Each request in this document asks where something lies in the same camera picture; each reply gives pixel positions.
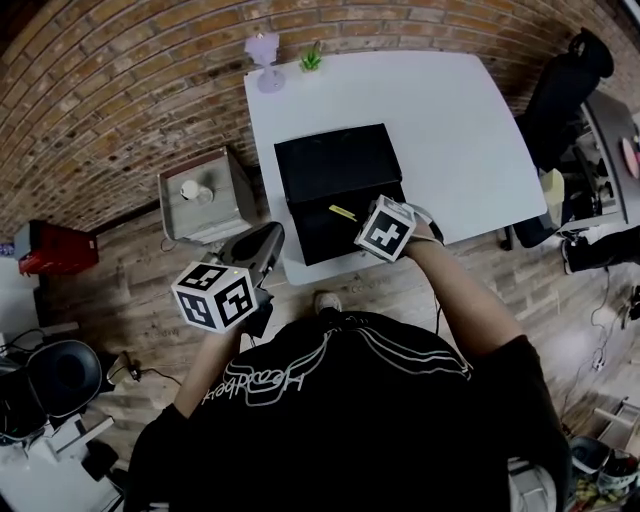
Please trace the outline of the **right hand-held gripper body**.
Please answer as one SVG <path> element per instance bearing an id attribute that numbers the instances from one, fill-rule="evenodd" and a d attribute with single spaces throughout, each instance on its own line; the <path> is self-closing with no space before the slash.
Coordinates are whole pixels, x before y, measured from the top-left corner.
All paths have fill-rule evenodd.
<path id="1" fill-rule="evenodd" d="M 399 203 L 380 195 L 370 207 L 370 215 L 358 232 L 354 244 L 387 262 L 395 262 L 408 242 L 427 240 L 444 244 L 444 238 L 431 214 L 421 206 Z M 422 219 L 432 236 L 416 235 L 416 219 Z"/>

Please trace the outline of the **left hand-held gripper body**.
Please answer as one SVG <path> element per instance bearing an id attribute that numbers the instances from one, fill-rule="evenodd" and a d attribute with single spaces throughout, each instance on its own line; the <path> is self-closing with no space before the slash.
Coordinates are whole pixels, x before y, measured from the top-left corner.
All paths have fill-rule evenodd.
<path id="1" fill-rule="evenodd" d="M 278 222 L 252 227 L 231 237 L 215 254 L 192 262 L 171 285 L 184 321 L 214 333 L 236 327 L 253 338 L 264 335 L 273 296 L 264 281 L 285 241 Z"/>

